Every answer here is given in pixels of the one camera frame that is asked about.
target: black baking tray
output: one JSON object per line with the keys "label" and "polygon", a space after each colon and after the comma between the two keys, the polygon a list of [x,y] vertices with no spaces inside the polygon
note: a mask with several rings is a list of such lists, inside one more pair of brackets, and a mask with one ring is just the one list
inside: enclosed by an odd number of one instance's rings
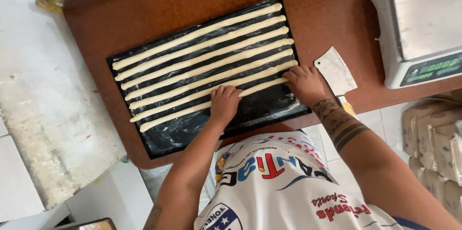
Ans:
{"label": "black baking tray", "polygon": [[[274,13],[271,13],[271,14],[266,14],[266,15],[259,16],[257,18],[251,19],[251,20],[247,20],[247,21],[243,21],[243,22],[240,22],[240,23],[236,23],[236,24],[231,25],[231,26],[223,27],[223,28],[218,29],[216,31],[207,33],[207,34],[205,34],[205,35],[203,35],[203,36],[201,36],[199,38],[196,38],[196,39],[194,39],[192,41],[189,41],[187,43],[178,45],[178,46],[176,46],[174,48],[171,48],[169,50],[159,52],[159,53],[157,53],[157,54],[155,54],[153,56],[150,56],[150,57],[148,57],[148,58],[146,58],[146,59],[144,59],[142,61],[139,61],[137,63],[131,64],[131,65],[129,65],[129,66],[125,67],[125,68],[122,68],[120,70],[113,70],[112,69],[112,64],[114,62],[116,62],[116,61],[128,58],[130,56],[134,56],[134,55],[139,54],[141,52],[144,52],[144,51],[146,51],[146,50],[148,50],[150,48],[153,48],[153,47],[156,47],[158,45],[164,44],[164,43],[166,43],[168,41],[171,41],[173,39],[184,36],[184,35],[192,32],[192,31],[198,30],[198,29],[203,28],[205,26],[209,26],[209,25],[212,25],[212,24],[217,23],[219,21],[226,20],[228,18],[232,18],[232,17],[238,16],[238,15],[246,14],[246,13],[258,10],[258,9],[262,9],[262,8],[268,7],[270,5],[273,5],[275,3],[281,3],[282,6],[283,6],[283,8],[278,12],[274,12]],[[187,29],[184,29],[182,31],[176,32],[176,33],[174,33],[174,34],[172,34],[170,36],[167,36],[165,38],[161,38],[161,39],[149,42],[147,44],[138,46],[138,47],[136,47],[134,49],[131,49],[131,50],[116,54],[114,56],[111,56],[111,57],[107,58],[107,62],[108,62],[109,68],[110,68],[113,76],[115,77],[115,76],[117,76],[117,74],[119,74],[119,73],[121,73],[121,72],[123,72],[125,70],[128,70],[130,68],[133,68],[133,67],[135,67],[135,66],[137,66],[137,65],[139,65],[139,64],[141,64],[143,62],[149,61],[151,59],[157,58],[157,57],[165,55],[165,54],[169,54],[169,53],[172,53],[172,52],[187,48],[187,47],[189,47],[191,45],[203,42],[205,40],[209,40],[211,38],[221,36],[221,35],[226,34],[228,32],[232,32],[232,31],[235,31],[237,29],[240,29],[240,28],[242,28],[244,26],[248,26],[248,25],[251,25],[253,23],[257,23],[257,22],[260,22],[260,21],[263,21],[263,20],[266,20],[266,19],[269,19],[269,18],[272,18],[272,17],[275,17],[275,16],[279,16],[279,15],[285,15],[287,17],[287,14],[286,14],[286,11],[285,11],[285,8],[284,8],[284,3],[283,3],[282,0],[263,0],[261,2],[254,3],[254,4],[252,4],[252,5],[248,6],[248,7],[245,7],[245,8],[242,8],[240,10],[237,10],[235,12],[232,12],[230,14],[226,14],[226,15],[224,15],[222,17],[206,21],[203,24],[195,25],[195,26],[189,27]],[[135,79],[135,78],[138,78],[138,77],[141,77],[143,75],[154,72],[156,70],[168,67],[168,66],[170,66],[172,64],[175,64],[177,62],[181,62],[181,61],[185,61],[185,60],[188,60],[188,59],[191,59],[191,58],[195,58],[195,57],[203,55],[205,53],[215,51],[215,50],[217,50],[219,48],[226,47],[226,46],[229,46],[231,44],[238,43],[238,42],[243,41],[245,39],[267,33],[269,31],[278,29],[278,28],[283,27],[283,26],[289,27],[289,32],[287,34],[277,36],[277,37],[274,37],[274,38],[259,42],[259,43],[254,44],[254,45],[250,45],[250,46],[247,46],[247,47],[245,47],[243,49],[232,51],[232,52],[229,52],[227,54],[212,57],[209,60],[206,60],[206,61],[203,61],[201,63],[195,64],[195,65],[193,65],[191,67],[180,69],[180,70],[165,74],[164,76],[160,76],[158,78],[155,78],[155,79],[152,79],[152,80],[141,83],[138,86],[138,88],[143,88],[143,87],[146,87],[148,85],[155,84],[155,83],[157,83],[159,81],[162,81],[162,80],[165,80],[165,79],[167,79],[169,77],[173,77],[173,76],[188,72],[189,70],[196,69],[198,67],[201,67],[201,66],[210,64],[212,62],[218,61],[220,59],[229,57],[231,55],[237,54],[237,53],[239,53],[239,52],[241,52],[243,50],[249,50],[249,49],[255,48],[257,46],[266,45],[266,44],[272,43],[274,41],[280,40],[282,38],[293,38],[292,33],[290,31],[289,21],[286,20],[285,22],[277,23],[277,24],[275,24],[273,26],[260,29],[260,30],[258,30],[256,32],[252,32],[252,33],[246,34],[244,36],[241,36],[241,37],[238,37],[238,38],[235,38],[235,39],[231,39],[231,40],[219,43],[219,44],[215,44],[215,45],[212,45],[210,47],[204,48],[202,50],[195,51],[195,52],[193,52],[191,54],[181,56],[181,57],[173,59],[171,61],[164,62],[162,64],[159,64],[158,66],[152,67],[152,68],[150,68],[150,69],[148,69],[148,70],[146,70],[144,72],[135,74],[135,75],[133,75],[133,76],[131,76],[131,77],[125,79],[125,80],[118,81],[116,83],[118,85],[118,88],[119,88],[122,96],[125,97],[131,91],[136,90],[137,87],[135,86],[135,87],[132,87],[132,88],[127,89],[127,90],[122,90],[121,89],[121,84],[122,83],[125,83],[125,82],[127,82],[129,80],[132,80],[132,79]],[[145,107],[142,107],[142,108],[139,108],[139,109],[136,109],[136,110],[129,109],[130,113],[132,114],[132,116],[134,116],[134,115],[136,115],[138,113],[141,113],[142,111],[149,110],[149,109],[155,108],[155,107],[160,106],[160,105],[164,105],[166,103],[178,100],[178,99],[183,98],[185,96],[188,96],[190,94],[202,91],[204,89],[213,87],[215,85],[219,85],[219,84],[221,84],[223,82],[226,82],[226,81],[230,81],[230,80],[234,80],[234,79],[249,76],[251,74],[260,72],[262,70],[265,70],[265,69],[267,69],[269,67],[280,65],[280,64],[282,64],[284,62],[287,62],[287,61],[289,61],[291,59],[295,59],[295,60],[298,61],[297,50],[295,48],[295,44],[286,45],[286,46],[283,46],[283,47],[280,47],[280,48],[277,48],[277,49],[274,49],[274,50],[270,50],[270,51],[258,54],[256,56],[251,57],[251,58],[240,60],[240,61],[231,63],[229,65],[213,69],[213,70],[211,70],[209,72],[205,72],[203,74],[200,74],[200,75],[188,78],[188,79],[181,80],[181,81],[179,81],[179,82],[177,82],[175,84],[156,89],[156,90],[154,90],[154,91],[152,91],[152,92],[150,92],[148,94],[145,94],[143,96],[131,99],[129,101],[125,101],[125,103],[126,103],[127,108],[128,108],[128,106],[132,102],[139,101],[139,100],[141,100],[143,98],[147,98],[147,97],[151,97],[151,96],[155,96],[155,95],[158,95],[158,94],[168,92],[168,91],[170,91],[172,89],[175,89],[177,87],[192,83],[192,82],[200,80],[200,79],[204,79],[205,77],[216,75],[216,74],[221,73],[221,72],[223,72],[225,70],[233,69],[233,68],[236,68],[236,67],[241,66],[243,64],[247,64],[247,63],[253,62],[255,60],[258,60],[258,59],[266,58],[268,56],[276,54],[277,52],[280,52],[280,51],[283,51],[283,50],[286,50],[286,49],[289,49],[289,48],[293,49],[292,56],[287,56],[287,57],[281,58],[281,59],[279,59],[277,61],[273,61],[271,63],[260,66],[258,68],[251,69],[251,70],[248,70],[246,72],[242,72],[242,73],[236,74],[234,76],[231,76],[231,77],[228,77],[228,78],[225,78],[225,79],[221,79],[221,80],[215,81],[215,82],[207,84],[207,85],[197,87],[195,89],[189,90],[189,91],[187,91],[187,92],[185,92],[185,93],[183,93],[181,95],[178,95],[176,97],[172,97],[172,98],[169,98],[169,99],[166,99],[166,100],[163,100],[163,101],[159,101],[157,103],[150,104],[148,106],[145,106]],[[238,88],[247,89],[247,88],[250,88],[250,87],[255,86],[257,84],[280,78],[284,72],[285,71],[282,71],[282,72],[279,72],[278,74],[275,74],[275,75],[272,75],[272,76],[269,76],[269,77],[266,77],[266,78],[262,78],[262,79],[259,79],[259,80],[256,80],[256,81],[252,81],[250,83],[238,86]],[[204,97],[198,98],[198,99],[196,99],[194,101],[190,101],[188,103],[177,106],[177,107],[175,107],[173,109],[165,110],[165,111],[159,112],[159,113],[157,113],[155,115],[146,117],[146,118],[144,118],[144,119],[142,119],[140,121],[135,122],[135,125],[136,125],[137,129],[139,130],[140,126],[145,122],[153,121],[153,120],[155,120],[157,118],[160,118],[160,117],[163,117],[165,115],[169,115],[169,114],[181,111],[183,109],[186,109],[186,108],[189,108],[189,107],[192,107],[192,106],[195,106],[195,105],[198,105],[200,103],[207,102],[207,101],[210,101],[210,96],[204,96]],[[309,114],[309,113],[311,113],[311,109],[309,109],[309,107],[301,104],[294,97],[294,95],[290,92],[289,88],[287,87],[287,85],[285,83],[284,84],[279,84],[279,85],[274,85],[274,86],[271,86],[271,87],[269,87],[267,89],[264,89],[264,90],[258,91],[256,93],[253,93],[253,94],[251,94],[249,96],[243,97],[242,100],[239,103],[239,107],[238,107],[237,114],[236,114],[235,118],[230,122],[228,127],[226,127],[226,129],[223,132],[223,134],[221,135],[220,139],[232,137],[232,136],[235,136],[235,135],[238,135],[238,134],[241,134],[241,133],[245,133],[245,132],[257,129],[257,128],[277,124],[277,123],[280,123],[282,121],[293,119],[293,118],[296,118],[296,117],[299,117],[299,116],[302,116],[302,115],[306,115],[306,114]],[[210,117],[210,109],[204,109],[204,110],[197,111],[197,112],[194,112],[194,113],[179,117],[177,119],[170,120],[170,121],[167,121],[165,123],[159,124],[159,125],[151,128],[151,129],[149,129],[148,131],[146,131],[144,133],[139,132],[140,137],[142,139],[142,142],[143,142],[143,144],[144,144],[144,146],[146,148],[146,151],[149,154],[149,157],[151,159],[154,159],[154,158],[158,158],[158,157],[161,157],[161,156],[168,155],[168,154],[173,153],[173,152],[183,150],[193,140],[193,138],[197,135],[197,133],[204,126],[205,122],[208,120],[209,117]]]}

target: wooden board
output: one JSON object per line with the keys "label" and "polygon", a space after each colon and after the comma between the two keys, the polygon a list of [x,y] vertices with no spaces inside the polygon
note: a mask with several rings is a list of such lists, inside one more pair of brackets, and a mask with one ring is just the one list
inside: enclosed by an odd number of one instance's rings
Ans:
{"label": "wooden board", "polygon": [[[171,163],[174,153],[149,159],[105,59],[261,0],[66,0],[64,16],[101,93],[128,155],[139,168]],[[377,12],[370,0],[284,0],[300,62],[309,66],[334,46],[358,88],[347,93],[359,114],[456,89],[462,77],[390,90],[384,68]],[[314,115],[252,134],[290,131],[319,123]],[[244,136],[225,140],[228,144]]]}

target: knife blade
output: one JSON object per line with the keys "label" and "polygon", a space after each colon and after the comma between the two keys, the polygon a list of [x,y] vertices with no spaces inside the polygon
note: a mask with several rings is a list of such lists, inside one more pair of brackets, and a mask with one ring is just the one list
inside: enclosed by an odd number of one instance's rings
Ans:
{"label": "knife blade", "polygon": [[345,98],[345,93],[358,86],[337,50],[332,46],[323,56],[315,60],[315,67],[326,79],[343,109],[357,119],[353,107]]}

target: person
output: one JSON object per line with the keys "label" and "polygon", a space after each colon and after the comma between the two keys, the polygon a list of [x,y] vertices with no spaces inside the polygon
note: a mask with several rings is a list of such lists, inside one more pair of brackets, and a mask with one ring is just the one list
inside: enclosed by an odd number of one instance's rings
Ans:
{"label": "person", "polygon": [[209,121],[171,167],[145,230],[462,229],[377,134],[326,96],[315,67],[295,66],[283,77],[319,117],[364,199],[342,189],[305,134],[270,133],[219,151],[217,190],[198,216],[216,143],[242,92],[220,86]]}

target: forearm tattoo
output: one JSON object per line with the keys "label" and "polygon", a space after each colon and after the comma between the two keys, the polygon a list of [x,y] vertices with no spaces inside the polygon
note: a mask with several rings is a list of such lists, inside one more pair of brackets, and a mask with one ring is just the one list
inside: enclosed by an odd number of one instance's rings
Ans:
{"label": "forearm tattoo", "polygon": [[330,98],[316,103],[313,106],[313,111],[326,128],[337,152],[340,152],[353,137],[369,130],[367,126],[339,107]]}
{"label": "forearm tattoo", "polygon": [[161,213],[162,208],[159,205],[154,204],[151,213],[147,217],[147,221],[145,227],[143,227],[143,230],[155,230],[157,227],[157,221],[159,221],[159,216]]}

